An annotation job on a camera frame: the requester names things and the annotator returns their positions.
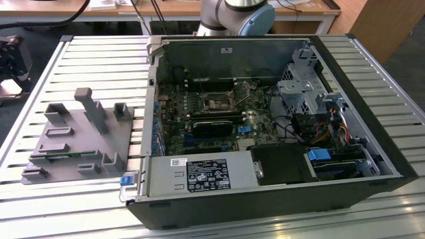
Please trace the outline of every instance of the table leg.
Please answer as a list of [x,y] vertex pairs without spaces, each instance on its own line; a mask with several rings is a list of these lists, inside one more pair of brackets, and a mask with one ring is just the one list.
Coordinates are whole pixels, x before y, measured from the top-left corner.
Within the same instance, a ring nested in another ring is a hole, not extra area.
[[326,34],[327,33],[328,28],[330,28],[331,23],[332,23],[332,19],[334,19],[334,15],[323,16],[323,19],[319,22],[315,34]]

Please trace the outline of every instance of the black cable in background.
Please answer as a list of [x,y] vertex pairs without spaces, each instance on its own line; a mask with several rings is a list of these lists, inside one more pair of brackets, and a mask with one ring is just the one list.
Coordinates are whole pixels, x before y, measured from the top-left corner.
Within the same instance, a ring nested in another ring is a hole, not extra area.
[[145,29],[146,29],[146,31],[147,31],[149,36],[151,36],[150,30],[147,29],[147,26],[146,26],[146,23],[145,23],[145,20],[143,20],[143,17],[141,16],[141,13],[139,13],[139,11],[138,11],[137,8],[135,8],[135,5],[134,5],[133,0],[130,0],[130,2],[131,2],[131,5],[133,5],[133,8],[134,8],[134,10],[135,10],[135,14],[137,14],[137,17],[138,17],[138,21],[139,21],[141,24],[145,26]]
[[161,13],[161,9],[159,9],[159,6],[157,4],[157,1],[155,0],[150,0],[150,3],[151,3],[151,7],[154,9],[154,12],[157,14],[157,17],[159,19],[159,24],[161,24],[161,27],[163,29],[163,34],[167,35],[167,32],[166,32],[166,23],[165,23],[165,19],[163,19],[163,16],[162,16],[162,13]]
[[302,12],[300,10],[296,10],[296,6],[291,3],[291,2],[288,2],[287,0],[283,0],[286,3],[288,3],[290,5],[292,5],[292,7],[294,8],[288,8],[288,7],[286,7],[286,6],[283,6],[281,3],[279,3],[279,1],[277,0],[277,3],[283,7],[283,8],[286,8],[286,9],[288,9],[288,10],[292,10],[294,11],[294,14],[296,15],[296,18],[295,18],[295,20],[294,20],[294,24],[292,24],[292,27],[291,27],[291,34],[294,34],[294,28],[295,28],[295,25],[296,25],[296,21],[298,21],[298,12]]
[[85,0],[81,8],[78,9],[78,11],[74,13],[74,15],[71,15],[70,18],[67,18],[63,21],[53,21],[53,22],[15,22],[15,23],[7,23],[7,24],[2,24],[0,25],[0,30],[1,29],[7,29],[7,28],[14,28],[14,27],[37,27],[37,26],[62,26],[66,25],[69,23],[71,23],[73,20],[75,20],[75,18],[81,15],[81,13],[83,12],[87,4],[89,4],[90,0]]

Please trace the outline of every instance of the motherboard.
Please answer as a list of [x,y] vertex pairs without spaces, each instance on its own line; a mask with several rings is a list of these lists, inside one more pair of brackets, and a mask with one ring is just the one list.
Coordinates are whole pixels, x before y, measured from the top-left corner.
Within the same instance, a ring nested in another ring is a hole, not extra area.
[[270,86],[258,80],[185,80],[158,85],[165,155],[242,151],[279,141],[269,114]]

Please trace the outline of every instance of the sticker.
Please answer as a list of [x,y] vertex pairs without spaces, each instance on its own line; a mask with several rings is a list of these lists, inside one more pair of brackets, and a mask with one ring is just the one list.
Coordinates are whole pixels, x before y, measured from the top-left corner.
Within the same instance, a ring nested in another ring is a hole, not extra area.
[[171,166],[185,166],[186,158],[171,158]]
[[133,11],[119,11],[118,15],[135,15],[137,13]]
[[231,53],[233,48],[221,48],[221,53]]
[[225,159],[185,162],[185,164],[190,193],[230,188]]

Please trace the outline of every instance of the colored wires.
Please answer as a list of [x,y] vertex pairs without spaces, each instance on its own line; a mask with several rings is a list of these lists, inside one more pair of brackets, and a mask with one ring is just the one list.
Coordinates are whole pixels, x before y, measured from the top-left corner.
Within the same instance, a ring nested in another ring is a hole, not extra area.
[[330,136],[330,132],[326,126],[326,123],[319,123],[315,129],[315,138],[310,141],[310,144],[315,144],[326,140]]
[[347,145],[350,145],[350,134],[348,134],[347,128],[346,128],[342,124],[339,124],[339,128],[340,128],[342,131],[343,131],[343,139],[344,139],[344,142],[346,142]]

